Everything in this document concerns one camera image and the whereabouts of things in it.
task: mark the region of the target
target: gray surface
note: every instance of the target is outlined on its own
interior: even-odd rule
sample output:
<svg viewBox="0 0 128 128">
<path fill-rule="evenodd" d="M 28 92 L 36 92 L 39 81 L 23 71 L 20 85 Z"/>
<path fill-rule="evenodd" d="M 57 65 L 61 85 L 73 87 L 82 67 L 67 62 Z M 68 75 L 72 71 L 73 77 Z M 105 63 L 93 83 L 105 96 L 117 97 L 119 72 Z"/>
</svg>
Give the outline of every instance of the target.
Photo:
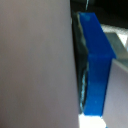
<svg viewBox="0 0 128 128">
<path fill-rule="evenodd" d="M 78 128 L 69 0 L 0 0 L 0 128 Z"/>
<path fill-rule="evenodd" d="M 103 112 L 108 128 L 128 128 L 128 68 L 113 60 Z"/>
<path fill-rule="evenodd" d="M 115 54 L 117 59 L 128 59 L 128 52 L 125 47 L 121 43 L 116 33 L 105 33 Z"/>
</svg>

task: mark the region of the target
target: blue object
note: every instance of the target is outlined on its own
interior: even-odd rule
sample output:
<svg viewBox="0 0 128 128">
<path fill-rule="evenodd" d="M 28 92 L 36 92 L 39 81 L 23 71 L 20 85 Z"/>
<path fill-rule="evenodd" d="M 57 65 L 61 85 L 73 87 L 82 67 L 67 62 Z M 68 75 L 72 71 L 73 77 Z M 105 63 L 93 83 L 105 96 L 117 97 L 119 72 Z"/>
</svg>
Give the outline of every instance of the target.
<svg viewBox="0 0 128 128">
<path fill-rule="evenodd" d="M 94 13 L 79 13 L 88 48 L 88 86 L 85 115 L 102 116 L 112 58 L 116 58 Z"/>
</svg>

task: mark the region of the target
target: white surface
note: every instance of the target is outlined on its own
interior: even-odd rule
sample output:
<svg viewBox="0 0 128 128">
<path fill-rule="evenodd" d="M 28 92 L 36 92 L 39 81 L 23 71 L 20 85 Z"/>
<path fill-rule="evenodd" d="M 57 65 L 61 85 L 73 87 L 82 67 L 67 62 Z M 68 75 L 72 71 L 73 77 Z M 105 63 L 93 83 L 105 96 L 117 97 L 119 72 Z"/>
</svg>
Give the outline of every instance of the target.
<svg viewBox="0 0 128 128">
<path fill-rule="evenodd" d="M 128 68 L 113 60 L 103 113 L 108 128 L 128 128 Z"/>
<path fill-rule="evenodd" d="M 0 128 L 78 128 L 69 0 L 0 0 Z"/>
<path fill-rule="evenodd" d="M 106 124 L 101 117 L 79 115 L 79 128 L 106 128 Z"/>
</svg>

